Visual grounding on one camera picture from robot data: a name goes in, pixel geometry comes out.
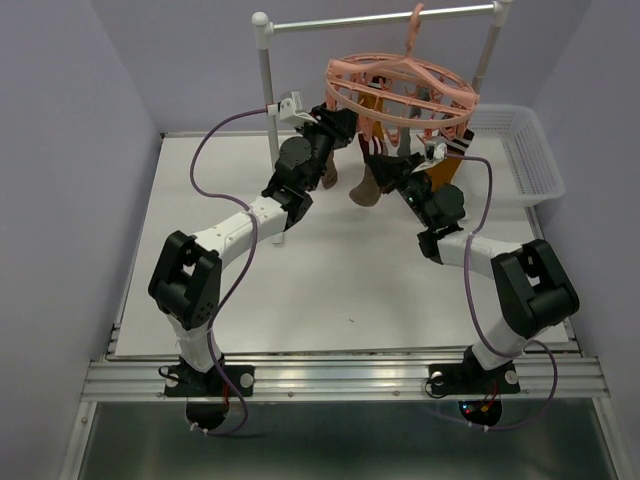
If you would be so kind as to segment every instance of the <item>white tabletop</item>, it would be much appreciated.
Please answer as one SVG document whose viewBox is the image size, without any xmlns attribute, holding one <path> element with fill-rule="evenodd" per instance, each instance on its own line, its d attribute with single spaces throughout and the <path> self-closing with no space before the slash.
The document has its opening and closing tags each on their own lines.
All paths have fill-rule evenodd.
<svg viewBox="0 0 640 480">
<path fill-rule="evenodd" d="M 214 225 L 238 210 L 222 200 L 199 196 L 189 184 L 189 163 L 199 138 L 164 141 L 153 185 L 116 354 L 148 356 L 179 350 L 171 326 L 147 294 L 166 237 Z M 203 188 L 250 202 L 271 173 L 267 138 L 220 136 L 203 151 L 196 177 Z M 515 182 L 497 138 L 477 136 L 469 154 L 491 158 L 496 190 Z M 360 182 L 357 142 L 336 153 L 337 185 L 312 193 L 314 205 L 287 232 L 283 246 L 269 240 L 258 247 L 243 284 L 216 320 L 216 339 L 228 353 L 353 351 L 466 346 L 477 341 L 464 295 L 462 270 L 425 259 L 416 234 L 423 230 L 397 194 L 373 208 L 348 197 Z M 486 173 L 461 166 L 454 183 L 468 192 L 486 188 Z M 475 227 L 483 201 L 468 196 L 465 228 Z M 534 238 L 524 209 L 494 209 L 483 236 L 526 242 Z M 240 257 L 223 274 L 223 292 L 242 267 Z M 500 315 L 491 280 L 473 274 L 481 324 L 489 329 Z M 562 325 L 541 337 L 566 342 Z"/>
</svg>

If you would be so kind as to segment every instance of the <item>purple cable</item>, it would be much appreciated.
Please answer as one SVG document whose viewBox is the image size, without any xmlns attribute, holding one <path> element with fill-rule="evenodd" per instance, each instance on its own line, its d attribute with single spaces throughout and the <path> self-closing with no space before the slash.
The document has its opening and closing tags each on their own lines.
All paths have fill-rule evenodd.
<svg viewBox="0 0 640 480">
<path fill-rule="evenodd" d="M 239 113 L 237 115 L 233 115 L 233 116 L 221 121 L 218 125 L 213 127 L 209 131 L 209 133 L 207 133 L 204 136 L 204 138 L 200 142 L 200 145 L 198 145 L 198 148 L 196 149 L 195 153 L 193 154 L 193 159 L 191 160 L 191 167 L 189 168 L 189 179 L 191 180 L 191 186 L 194 188 L 194 190 L 196 192 L 198 192 L 200 195 L 203 195 L 203 196 L 209 197 L 209 198 L 220 198 L 222 200 L 229 200 L 229 201 L 231 201 L 231 202 L 233 202 L 233 203 L 235 203 L 237 205 L 240 205 L 246 211 L 248 211 L 248 212 L 251 211 L 251 207 L 247 203 L 243 202 L 242 200 L 240 200 L 237 197 L 234 197 L 232 195 L 225 195 L 223 193 L 210 193 L 210 192 L 204 191 L 196 183 L 194 172 L 195 172 L 195 169 L 196 169 L 196 163 L 198 161 L 198 156 L 200 155 L 200 152 L 202 151 L 204 145 L 213 136 L 214 133 L 216 133 L 221 127 L 223 127 L 224 125 L 226 125 L 229 122 L 232 122 L 233 120 L 237 120 L 238 118 L 248 117 L 248 116 L 251 116 L 251 115 L 258 115 L 258 114 L 261 114 L 261 113 L 267 113 L 267 109 L 266 108 L 260 108 L 258 110 L 250 110 L 248 112 L 244 112 L 244 113 Z M 220 313 L 220 310 L 222 309 L 222 307 L 225 305 L 225 303 L 227 303 L 227 300 L 229 300 L 229 298 L 231 297 L 233 292 L 235 292 L 236 288 L 238 288 L 238 285 L 240 285 L 240 282 L 242 282 L 242 279 L 245 277 L 245 275 L 249 271 L 249 267 L 251 266 L 251 262 L 253 262 L 253 258 L 255 257 L 255 254 L 256 254 L 256 248 L 258 246 L 258 221 L 256 220 L 256 218 L 253 215 L 249 215 L 249 218 L 251 219 L 252 230 L 251 230 L 251 248 L 249 249 L 249 256 L 247 258 L 247 261 L 245 262 L 244 267 L 242 267 L 242 271 L 238 275 L 238 278 L 236 278 L 235 282 L 233 282 L 233 285 L 231 285 L 231 288 L 229 288 L 229 291 L 223 297 L 222 301 L 218 305 L 218 309 L 216 310 L 216 313 L 214 313 L 211 316 L 211 318 L 209 319 L 209 321 L 207 322 L 207 332 L 209 332 L 207 334 L 207 347 L 209 348 L 209 353 L 211 354 L 211 358 L 213 359 L 213 365 L 216 368 L 216 370 L 218 371 L 218 374 L 220 375 L 222 380 L 224 380 L 224 382 L 229 386 L 229 389 L 240 400 L 240 403 L 242 404 L 242 410 L 244 411 L 244 417 L 242 418 L 242 421 L 238 425 L 236 425 L 233 428 L 230 428 L 229 430 L 222 431 L 222 432 L 209 432 L 209 431 L 205 432 L 202 428 L 196 427 L 196 429 L 198 431 L 200 431 L 200 432 L 202 432 L 202 433 L 204 433 L 206 435 L 213 436 L 213 437 L 231 435 L 232 433 L 235 433 L 238 430 L 240 430 L 244 426 L 244 424 L 247 423 L 247 420 L 249 419 L 249 407 L 247 406 L 247 401 L 242 396 L 242 393 L 240 393 L 240 390 L 238 390 L 238 388 L 236 388 L 236 386 L 233 384 L 233 382 L 231 382 L 231 380 L 229 379 L 227 374 L 222 369 L 222 366 L 220 365 L 220 362 L 216 358 L 216 354 L 215 354 L 215 351 L 213 349 L 213 341 L 214 341 L 213 322 L 216 319 L 216 317 L 218 316 L 218 313 Z"/>
<path fill-rule="evenodd" d="M 466 293 L 466 296 L 467 296 L 467 303 L 469 305 L 469 313 L 471 314 L 471 320 L 473 322 L 473 326 L 474 326 L 476 332 L 478 333 L 478 337 L 480 337 L 480 341 L 484 344 L 485 347 L 487 347 L 487 350 L 489 350 L 494 355 L 497 355 L 499 357 L 504 357 L 504 358 L 515 358 L 520 354 L 519 352 L 515 352 L 515 353 L 503 353 L 503 352 L 500 352 L 500 351 L 496 350 L 493 347 L 493 345 L 491 345 L 491 343 L 489 342 L 487 337 L 484 335 L 484 332 L 482 331 L 482 327 L 480 326 L 480 321 L 478 320 L 478 314 L 476 313 L 476 307 L 475 307 L 475 305 L 473 303 L 473 296 L 471 294 L 471 281 L 470 281 L 470 278 L 469 278 L 469 272 L 471 270 L 471 244 L 473 242 L 473 237 L 475 237 L 475 235 L 477 233 L 479 233 L 480 230 L 482 230 L 482 228 L 484 227 L 484 224 L 487 221 L 487 216 L 489 215 L 489 207 L 491 206 L 491 197 L 493 196 L 493 169 L 491 168 L 491 163 L 486 158 L 466 156 L 466 155 L 457 155 L 457 154 L 453 154 L 453 153 L 449 154 L 448 156 L 449 157 L 453 157 L 453 158 L 459 158 L 461 160 L 471 161 L 471 162 L 480 162 L 480 163 L 483 163 L 487 167 L 487 173 L 488 173 L 488 178 L 489 178 L 489 186 L 487 188 L 487 201 L 486 201 L 485 206 L 484 206 L 484 211 L 482 212 L 482 217 L 480 219 L 480 223 L 469 234 L 469 236 L 467 237 L 467 241 L 465 243 L 465 247 L 464 247 L 464 267 L 463 267 L 464 289 L 465 289 L 465 293 Z M 553 356 L 553 353 L 551 352 L 551 350 L 549 350 L 549 347 L 547 347 L 544 343 L 542 343 L 539 340 L 531 340 L 531 341 L 529 341 L 527 346 L 531 345 L 532 343 L 534 343 L 536 345 L 539 345 L 545 351 L 545 353 L 549 356 L 549 360 L 551 360 L 551 366 L 553 367 L 553 384 L 551 385 L 551 391 L 549 392 L 549 396 L 547 397 L 547 400 L 545 401 L 544 405 L 540 408 L 540 410 L 538 410 L 535 413 L 535 415 L 532 415 L 528 419 L 523 420 L 522 422 L 518 422 L 518 423 L 516 423 L 514 425 L 507 425 L 507 426 L 503 426 L 503 427 L 502 426 L 491 427 L 491 428 L 489 428 L 489 430 L 508 431 L 508 430 L 514 430 L 514 429 L 520 428 L 520 427 L 525 427 L 525 426 L 533 423 L 534 421 L 539 419 L 544 414 L 544 412 L 547 411 L 547 409 L 549 408 L 549 405 L 551 404 L 551 401 L 553 400 L 553 397 L 556 394 L 556 390 L 558 388 L 558 364 L 556 362 L 556 359 Z"/>
</svg>

